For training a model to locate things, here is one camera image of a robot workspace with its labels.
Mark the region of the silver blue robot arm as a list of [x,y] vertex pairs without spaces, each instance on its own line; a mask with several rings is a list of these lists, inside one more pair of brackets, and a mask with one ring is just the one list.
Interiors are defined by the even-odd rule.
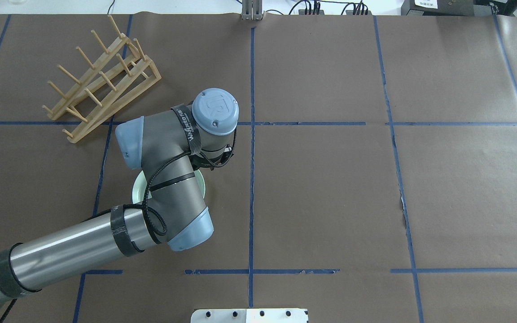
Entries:
[[232,94],[209,88],[188,105],[117,126],[125,163],[146,178],[141,201],[0,251],[0,308],[161,243],[181,252],[209,239],[214,226],[195,172],[229,162],[239,112]]

